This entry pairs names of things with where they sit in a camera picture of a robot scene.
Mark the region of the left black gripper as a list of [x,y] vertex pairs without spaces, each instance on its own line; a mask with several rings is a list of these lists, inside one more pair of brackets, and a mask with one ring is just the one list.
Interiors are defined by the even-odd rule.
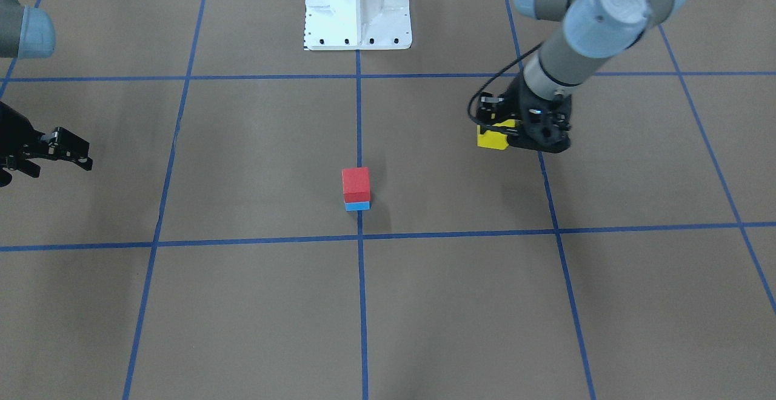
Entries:
[[571,146],[572,98],[545,100],[536,96],[519,74],[501,94],[501,114],[515,120],[515,126],[479,123],[479,134],[507,135],[507,145],[546,153],[561,153]]

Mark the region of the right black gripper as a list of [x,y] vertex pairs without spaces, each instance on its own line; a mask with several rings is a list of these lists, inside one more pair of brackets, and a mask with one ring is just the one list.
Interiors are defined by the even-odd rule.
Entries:
[[74,163],[91,171],[90,143],[64,127],[55,127],[44,134],[35,130],[30,121],[18,111],[1,104],[1,187],[12,182],[11,171],[19,171],[32,178],[41,174],[41,166],[32,159],[42,157],[50,161]]

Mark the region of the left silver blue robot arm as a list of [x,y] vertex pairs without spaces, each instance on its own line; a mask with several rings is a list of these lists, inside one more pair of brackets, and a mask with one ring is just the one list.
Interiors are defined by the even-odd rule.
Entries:
[[477,146],[560,153],[570,147],[573,93],[615,56],[667,21],[687,0],[513,0],[516,11],[559,27],[518,57],[507,90],[478,90],[468,117]]

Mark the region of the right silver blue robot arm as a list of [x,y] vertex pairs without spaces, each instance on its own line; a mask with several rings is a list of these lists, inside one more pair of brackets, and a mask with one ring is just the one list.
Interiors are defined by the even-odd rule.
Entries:
[[[55,25],[41,8],[19,0],[1,0],[1,56],[3,59],[49,58],[56,47]],[[13,173],[38,178],[41,166],[34,159],[72,162],[83,170],[93,168],[90,143],[63,127],[40,132],[10,105],[1,104],[1,184]]]

